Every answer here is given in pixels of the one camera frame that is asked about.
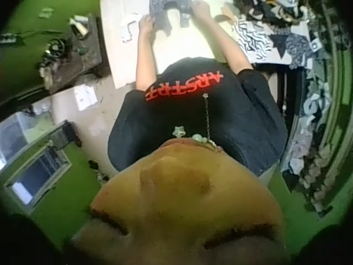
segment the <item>eyelash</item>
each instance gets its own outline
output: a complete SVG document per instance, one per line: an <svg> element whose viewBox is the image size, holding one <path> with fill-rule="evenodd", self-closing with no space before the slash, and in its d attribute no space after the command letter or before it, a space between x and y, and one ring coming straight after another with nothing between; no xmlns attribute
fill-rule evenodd
<svg viewBox="0 0 353 265"><path fill-rule="evenodd" d="M249 236L261 236L267 238L271 241L274 241L274 228L271 225L257 225L250 230L229 230L225 233L221 233L216 235L214 238L208 240L204 244L205 249L216 248L221 246L227 242L235 241L241 239L242 237L249 237Z"/></svg>

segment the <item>hand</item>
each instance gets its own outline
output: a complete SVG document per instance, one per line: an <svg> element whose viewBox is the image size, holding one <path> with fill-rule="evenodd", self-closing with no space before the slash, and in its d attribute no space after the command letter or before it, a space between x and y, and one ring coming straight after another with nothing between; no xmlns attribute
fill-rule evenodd
<svg viewBox="0 0 353 265"><path fill-rule="evenodd" d="M140 28L139 34L141 36L149 36L154 27L154 21L150 15L145 15L138 22L138 27Z"/></svg>
<svg viewBox="0 0 353 265"><path fill-rule="evenodd" d="M195 17L203 22L211 20L211 11L210 5L207 4L205 1L197 0L193 1L191 4L192 12L194 13Z"/></svg>

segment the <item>green wall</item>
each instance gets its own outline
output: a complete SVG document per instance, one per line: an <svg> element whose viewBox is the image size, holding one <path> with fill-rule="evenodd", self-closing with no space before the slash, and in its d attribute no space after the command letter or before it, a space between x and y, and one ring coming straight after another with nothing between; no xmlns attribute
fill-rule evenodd
<svg viewBox="0 0 353 265"><path fill-rule="evenodd" d="M48 136L36 141L0 175L0 200L10 213L27 215L4 189L5 182L27 159L46 145ZM89 204L100 189L95 172L88 167L84 152L74 143L64 149L71 167L30 213L31 218L57 248L71 238L89 219Z"/></svg>
<svg viewBox="0 0 353 265"><path fill-rule="evenodd" d="M88 13L99 15L99 5L99 0L23 0L3 29L3 33L17 33L25 38L23 46L1 48L0 104L42 84L35 64L40 61L46 43L60 35L36 31L68 31L69 17ZM38 17L44 7L54 9L50 19Z"/></svg>
<svg viewBox="0 0 353 265"><path fill-rule="evenodd" d="M340 176L346 178L344 174L348 172L342 172ZM331 202L334 209L324 218L320 218L317 213L308 212L304 207L306 205L304 195L297 191L290 193L282 175L279 172L274 175L269 189L284 213L286 244L290 254L297 254L321 229L340 222L353 196L353 174L352 172L349 174L349 180Z"/></svg>

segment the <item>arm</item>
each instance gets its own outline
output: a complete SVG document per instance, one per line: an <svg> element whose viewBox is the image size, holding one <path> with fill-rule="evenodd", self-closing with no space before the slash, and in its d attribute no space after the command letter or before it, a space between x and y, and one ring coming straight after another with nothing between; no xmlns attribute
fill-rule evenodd
<svg viewBox="0 0 353 265"><path fill-rule="evenodd" d="M192 4L195 17L210 31L219 44L230 68L235 74L243 69L253 69L248 58L239 45L225 30L211 17L210 6L204 1L195 1Z"/></svg>
<svg viewBox="0 0 353 265"><path fill-rule="evenodd" d="M145 91L156 81L156 64L152 54L149 37L153 29L153 21L149 16L141 19L140 33L137 43L136 88Z"/></svg>

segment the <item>black t-shirt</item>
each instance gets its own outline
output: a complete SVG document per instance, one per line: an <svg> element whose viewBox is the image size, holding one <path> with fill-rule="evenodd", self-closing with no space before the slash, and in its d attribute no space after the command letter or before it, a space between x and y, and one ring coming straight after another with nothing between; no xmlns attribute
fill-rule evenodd
<svg viewBox="0 0 353 265"><path fill-rule="evenodd" d="M212 59L185 58L170 65L146 92L130 91L109 136L108 155L121 171L174 138L210 136L257 176L282 155L287 130L267 80L254 70L235 75Z"/></svg>

